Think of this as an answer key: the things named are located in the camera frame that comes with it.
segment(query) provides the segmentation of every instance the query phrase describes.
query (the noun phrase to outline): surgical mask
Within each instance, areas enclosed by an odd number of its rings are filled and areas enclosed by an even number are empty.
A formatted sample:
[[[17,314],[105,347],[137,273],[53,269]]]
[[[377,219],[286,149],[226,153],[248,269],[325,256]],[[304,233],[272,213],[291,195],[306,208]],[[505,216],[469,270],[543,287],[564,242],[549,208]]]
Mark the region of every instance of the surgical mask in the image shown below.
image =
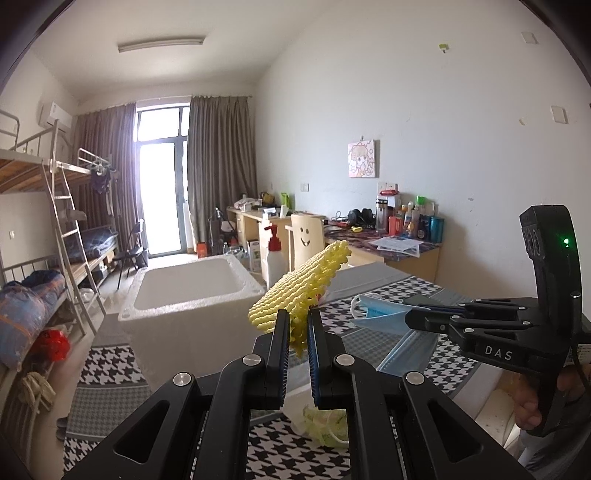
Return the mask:
[[[365,308],[366,315],[361,316],[356,311],[357,307]],[[358,295],[351,301],[353,324],[378,332],[402,335],[376,370],[401,377],[410,371],[422,373],[427,368],[437,346],[439,334],[408,328],[404,319],[412,309],[429,310],[382,300],[375,293]]]

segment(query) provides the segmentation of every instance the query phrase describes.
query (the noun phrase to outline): brown curtain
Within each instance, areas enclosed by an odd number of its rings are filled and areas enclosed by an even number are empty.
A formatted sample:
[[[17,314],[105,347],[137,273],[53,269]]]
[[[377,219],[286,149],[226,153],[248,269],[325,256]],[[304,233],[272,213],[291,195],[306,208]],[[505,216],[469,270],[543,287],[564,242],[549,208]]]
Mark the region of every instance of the brown curtain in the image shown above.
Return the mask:
[[[77,163],[78,148],[82,147],[110,160],[111,166],[118,172],[111,185],[115,226],[121,248],[126,248],[129,233],[139,218],[138,207],[141,207],[137,188],[139,175],[135,162],[134,123],[135,103],[129,103],[80,115],[74,129],[73,163]],[[105,194],[96,193],[90,183],[80,185],[77,194],[74,189],[74,204],[88,218],[87,222],[82,223],[82,228],[110,224]]]
[[[248,98],[193,97],[187,142],[189,211],[195,239],[205,242],[215,207],[256,197]]]

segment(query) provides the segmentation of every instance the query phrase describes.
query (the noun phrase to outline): human hand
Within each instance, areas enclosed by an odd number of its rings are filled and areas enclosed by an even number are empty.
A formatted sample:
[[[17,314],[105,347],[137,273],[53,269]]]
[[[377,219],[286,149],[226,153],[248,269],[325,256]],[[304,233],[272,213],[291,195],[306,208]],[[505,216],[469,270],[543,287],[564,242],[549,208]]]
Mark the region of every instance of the human hand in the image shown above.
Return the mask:
[[[582,367],[585,376],[589,377],[591,365]],[[515,423],[523,430],[534,429],[542,422],[542,414],[538,410],[538,394],[525,375],[514,374],[513,384]],[[563,368],[556,379],[556,387],[561,392],[567,392],[567,401],[574,401],[584,393],[584,386],[574,365]]]

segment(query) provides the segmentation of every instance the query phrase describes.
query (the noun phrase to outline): shoe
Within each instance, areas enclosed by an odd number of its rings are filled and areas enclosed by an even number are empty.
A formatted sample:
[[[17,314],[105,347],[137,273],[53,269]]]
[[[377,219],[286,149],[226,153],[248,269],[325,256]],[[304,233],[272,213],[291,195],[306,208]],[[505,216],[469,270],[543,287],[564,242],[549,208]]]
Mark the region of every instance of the shoe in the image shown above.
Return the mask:
[[[65,429],[68,426],[68,417],[62,417],[56,420],[56,427],[59,429]]]
[[[57,429],[56,430],[56,438],[60,441],[63,442],[66,439],[66,429]]]

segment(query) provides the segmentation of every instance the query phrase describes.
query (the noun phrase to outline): ceiling light fixture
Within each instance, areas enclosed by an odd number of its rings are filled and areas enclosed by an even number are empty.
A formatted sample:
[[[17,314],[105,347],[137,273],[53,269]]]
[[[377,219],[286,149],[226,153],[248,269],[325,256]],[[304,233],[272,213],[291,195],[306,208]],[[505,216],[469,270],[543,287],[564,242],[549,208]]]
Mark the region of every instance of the ceiling light fixture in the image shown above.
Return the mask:
[[[119,53],[126,51],[142,50],[144,48],[154,47],[176,47],[179,45],[203,45],[205,37],[177,37],[177,38],[161,38],[159,40],[141,40],[128,43],[120,43],[117,45]]]

